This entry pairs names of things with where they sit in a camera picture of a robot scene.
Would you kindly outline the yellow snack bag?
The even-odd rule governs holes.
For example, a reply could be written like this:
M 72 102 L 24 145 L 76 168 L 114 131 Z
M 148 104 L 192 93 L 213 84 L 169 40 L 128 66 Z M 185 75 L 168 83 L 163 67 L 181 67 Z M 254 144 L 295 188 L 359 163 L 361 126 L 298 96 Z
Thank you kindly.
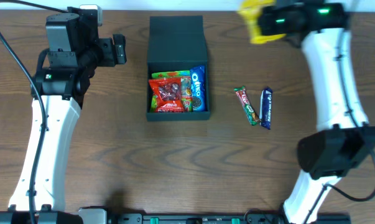
M 273 6 L 276 0 L 244 0 L 238 10 L 238 14 L 243 18 L 252 44 L 266 44 L 282 39 L 286 34 L 262 35 L 258 25 L 258 18 L 262 14 L 261 10 L 265 6 Z

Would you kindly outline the black box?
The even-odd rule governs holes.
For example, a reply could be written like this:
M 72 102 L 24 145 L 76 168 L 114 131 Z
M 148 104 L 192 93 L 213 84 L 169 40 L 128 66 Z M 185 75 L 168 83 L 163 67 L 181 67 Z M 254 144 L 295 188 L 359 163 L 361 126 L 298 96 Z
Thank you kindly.
M 209 58 L 202 16 L 150 17 L 147 50 L 147 78 L 155 72 L 189 70 L 205 67 L 205 107 L 203 112 L 151 113 L 153 91 L 147 87 L 146 118 L 148 121 L 208 120 L 210 111 Z

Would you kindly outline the red Hacks candy bag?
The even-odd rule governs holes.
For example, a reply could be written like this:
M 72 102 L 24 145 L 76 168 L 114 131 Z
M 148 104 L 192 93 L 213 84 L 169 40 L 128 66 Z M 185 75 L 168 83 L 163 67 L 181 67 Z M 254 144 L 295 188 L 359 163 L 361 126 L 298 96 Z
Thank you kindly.
M 156 96 L 155 113 L 182 113 L 181 78 L 150 79 L 149 85 Z

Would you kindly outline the dark blue chocolate bar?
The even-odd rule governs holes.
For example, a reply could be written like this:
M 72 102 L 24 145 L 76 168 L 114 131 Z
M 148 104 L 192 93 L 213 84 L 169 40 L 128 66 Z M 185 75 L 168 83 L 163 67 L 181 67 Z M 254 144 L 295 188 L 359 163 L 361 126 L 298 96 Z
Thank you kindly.
M 271 128 L 271 114 L 272 114 L 272 89 L 266 87 L 261 93 L 261 111 L 260 119 L 261 126 L 266 129 Z

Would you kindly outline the red green KitKat bar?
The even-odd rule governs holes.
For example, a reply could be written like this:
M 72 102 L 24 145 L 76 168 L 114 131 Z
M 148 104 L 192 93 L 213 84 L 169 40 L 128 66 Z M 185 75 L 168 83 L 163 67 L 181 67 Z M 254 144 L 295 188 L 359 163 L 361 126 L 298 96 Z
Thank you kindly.
M 241 102 L 241 105 L 243 107 L 243 110 L 246 114 L 246 117 L 250 123 L 250 125 L 255 126 L 258 124 L 261 120 L 259 116 L 257 115 L 255 109 L 253 108 L 247 94 L 246 94 L 246 88 L 245 86 L 235 88 L 234 92 L 239 98 L 239 101 Z

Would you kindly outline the green Haribo candy bag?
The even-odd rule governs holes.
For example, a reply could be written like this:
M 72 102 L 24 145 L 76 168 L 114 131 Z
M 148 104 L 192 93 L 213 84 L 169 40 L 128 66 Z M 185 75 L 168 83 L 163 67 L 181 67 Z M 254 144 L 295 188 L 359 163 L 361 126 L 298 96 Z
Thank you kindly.
M 151 79 L 158 79 L 158 78 L 181 78 L 182 83 L 182 103 L 184 106 L 184 112 L 192 112 L 193 111 L 193 100 L 192 100 L 192 91 L 191 91 L 191 77 L 190 72 L 188 70 L 181 70 L 181 71 L 174 71 L 174 72 L 157 72 L 151 75 Z M 152 101 L 150 105 L 150 112 L 154 113 L 154 109 L 156 106 L 156 96 L 152 95 Z

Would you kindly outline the blue Oreo cookie pack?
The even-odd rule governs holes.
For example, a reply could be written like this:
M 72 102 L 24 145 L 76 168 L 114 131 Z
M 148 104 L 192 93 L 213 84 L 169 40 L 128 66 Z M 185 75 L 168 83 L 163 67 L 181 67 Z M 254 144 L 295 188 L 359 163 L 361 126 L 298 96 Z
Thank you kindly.
M 205 66 L 200 65 L 190 69 L 193 111 L 206 110 L 205 104 Z

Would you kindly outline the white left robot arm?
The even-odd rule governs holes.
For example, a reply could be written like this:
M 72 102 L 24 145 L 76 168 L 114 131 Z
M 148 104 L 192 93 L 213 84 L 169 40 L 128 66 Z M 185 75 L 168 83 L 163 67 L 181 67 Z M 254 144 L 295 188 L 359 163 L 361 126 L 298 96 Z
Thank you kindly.
M 105 208 L 65 211 L 65 173 L 73 130 L 98 67 L 126 63 L 125 37 L 100 38 L 99 6 L 52 9 L 45 24 L 49 46 L 29 75 L 32 128 L 22 173 L 0 223 L 109 223 Z

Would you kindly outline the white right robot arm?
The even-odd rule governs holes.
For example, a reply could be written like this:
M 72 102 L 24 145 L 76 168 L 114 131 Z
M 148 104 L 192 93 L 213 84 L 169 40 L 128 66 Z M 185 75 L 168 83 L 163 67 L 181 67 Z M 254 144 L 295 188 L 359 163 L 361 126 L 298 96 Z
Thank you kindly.
M 317 131 L 297 145 L 300 173 L 281 205 L 279 223 L 315 223 L 329 191 L 337 190 L 351 169 L 367 157 L 375 168 L 375 126 L 361 106 L 351 63 L 352 16 L 340 2 L 259 3 L 262 37 L 299 37 L 317 107 Z

